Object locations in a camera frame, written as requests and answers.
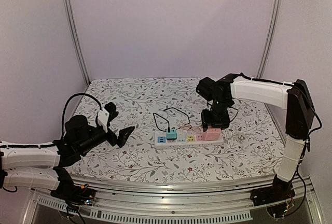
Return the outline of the pink cube socket adapter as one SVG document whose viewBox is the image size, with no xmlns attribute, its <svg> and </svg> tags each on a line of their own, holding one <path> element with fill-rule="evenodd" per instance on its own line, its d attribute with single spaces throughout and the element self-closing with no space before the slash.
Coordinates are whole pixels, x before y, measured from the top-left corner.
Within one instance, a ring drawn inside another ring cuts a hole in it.
<svg viewBox="0 0 332 224">
<path fill-rule="evenodd" d="M 219 128 L 208 128 L 203 132 L 203 138 L 205 141 L 216 141 L 221 135 L 221 129 Z"/>
</svg>

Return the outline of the white USB charger block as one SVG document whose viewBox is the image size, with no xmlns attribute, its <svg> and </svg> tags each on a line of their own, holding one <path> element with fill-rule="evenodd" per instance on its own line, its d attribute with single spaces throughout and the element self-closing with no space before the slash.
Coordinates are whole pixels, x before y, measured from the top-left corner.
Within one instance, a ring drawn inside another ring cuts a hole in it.
<svg viewBox="0 0 332 224">
<path fill-rule="evenodd" d="M 186 130 L 177 130 L 177 135 L 178 136 L 185 136 L 187 135 L 187 131 Z"/>
</svg>

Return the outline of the teal cube charger plug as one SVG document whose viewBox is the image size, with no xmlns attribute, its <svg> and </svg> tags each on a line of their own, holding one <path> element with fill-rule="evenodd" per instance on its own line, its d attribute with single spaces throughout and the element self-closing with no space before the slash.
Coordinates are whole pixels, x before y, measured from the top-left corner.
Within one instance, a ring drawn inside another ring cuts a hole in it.
<svg viewBox="0 0 332 224">
<path fill-rule="evenodd" d="M 177 131 L 175 129 L 169 129 L 166 131 L 166 139 L 168 142 L 174 142 L 177 139 Z"/>
</svg>

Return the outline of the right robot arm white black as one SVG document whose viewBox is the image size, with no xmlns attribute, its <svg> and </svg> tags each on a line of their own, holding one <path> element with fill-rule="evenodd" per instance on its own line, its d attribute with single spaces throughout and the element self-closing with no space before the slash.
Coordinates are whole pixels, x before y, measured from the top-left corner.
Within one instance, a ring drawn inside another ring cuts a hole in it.
<svg viewBox="0 0 332 224">
<path fill-rule="evenodd" d="M 279 82 L 239 74 L 228 74 L 215 81 L 201 79 L 196 92 L 211 102 L 209 109 L 201 112 L 204 132 L 230 126 L 228 109 L 235 100 L 250 100 L 267 105 L 268 109 L 279 108 L 285 112 L 285 149 L 278 172 L 271 186 L 251 191 L 254 206 L 273 204 L 295 196 L 293 179 L 299 175 L 299 167 L 310 151 L 313 132 L 322 128 L 309 89 L 304 80 Z"/>
</svg>

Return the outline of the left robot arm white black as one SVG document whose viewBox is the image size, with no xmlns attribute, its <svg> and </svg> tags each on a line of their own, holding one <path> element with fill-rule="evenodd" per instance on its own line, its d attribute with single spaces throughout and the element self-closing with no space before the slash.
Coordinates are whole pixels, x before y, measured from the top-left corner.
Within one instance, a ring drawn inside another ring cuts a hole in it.
<svg viewBox="0 0 332 224">
<path fill-rule="evenodd" d="M 50 191 L 52 197 L 74 204 L 89 205 L 96 191 L 85 183 L 74 184 L 67 167 L 79 162 L 91 149 L 108 142 L 123 147 L 135 127 L 127 127 L 118 134 L 110 129 L 110 122 L 119 112 L 114 103 L 101 108 L 96 125 L 91 126 L 84 115 L 75 115 L 64 125 L 64 136 L 41 144 L 1 142 L 1 189 L 14 192 L 17 187 Z"/>
</svg>

